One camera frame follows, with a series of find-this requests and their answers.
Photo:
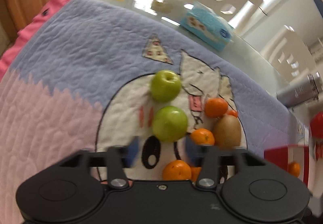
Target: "white glossy table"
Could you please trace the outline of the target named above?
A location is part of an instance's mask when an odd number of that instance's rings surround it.
[[[182,27],[178,27],[179,24],[174,25],[174,23],[180,22],[187,11],[184,8],[182,0],[162,0],[162,3],[153,2],[154,0],[102,1],[127,8],[174,28],[239,68],[269,93],[274,93],[288,85],[288,82],[255,49],[239,36],[234,35],[233,42],[228,44],[222,52],[218,52],[192,33]]]

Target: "screw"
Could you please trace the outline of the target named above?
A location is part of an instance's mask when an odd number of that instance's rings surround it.
[[[124,179],[116,178],[111,181],[111,185],[115,187],[123,187],[126,185],[126,181]]]
[[[159,190],[166,190],[167,186],[166,185],[160,185],[160,186],[158,186],[158,189]]]
[[[214,185],[214,181],[210,178],[202,178],[200,181],[199,181],[199,185],[200,186],[203,186],[203,187],[211,187]]]

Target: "cartoon cat print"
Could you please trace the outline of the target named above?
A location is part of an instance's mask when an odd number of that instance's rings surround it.
[[[98,152],[108,146],[127,145],[134,136],[139,136],[139,152],[133,167],[125,169],[130,179],[161,180],[162,171],[168,163],[179,158],[187,161],[184,139],[174,144],[160,142],[153,136],[151,122],[160,108],[168,105],[181,108],[188,117],[188,133],[197,128],[212,130],[215,119],[205,116],[203,112],[208,98],[222,97],[230,108],[236,109],[228,77],[221,76],[218,68],[213,70],[184,51],[181,55],[182,90],[176,99],[170,103],[152,100],[149,85],[153,75],[145,75],[125,84],[103,114],[96,143]],[[241,128],[241,146],[246,148],[242,125]],[[99,168],[99,172],[101,179],[106,179],[105,169]]]

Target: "quilted mat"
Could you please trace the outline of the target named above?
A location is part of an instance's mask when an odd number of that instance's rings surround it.
[[[241,146],[295,143],[297,121],[246,74],[161,23],[96,0],[71,0],[23,47],[0,83],[0,223],[21,223],[15,191],[27,178],[79,149],[104,150],[140,136],[129,178],[160,179],[162,168],[186,159],[182,141],[152,134],[149,82],[168,69],[182,80],[171,105],[189,119],[188,132],[210,129],[208,97],[238,110]],[[100,171],[104,180],[105,173]]]

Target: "apple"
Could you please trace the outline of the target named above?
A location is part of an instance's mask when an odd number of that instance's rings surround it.
[[[183,110],[166,106],[158,110],[152,121],[152,132],[164,142],[175,142],[186,135],[188,120]]]
[[[150,84],[152,98],[163,103],[174,100],[180,93],[180,89],[180,77],[169,70],[162,70],[156,73]]]

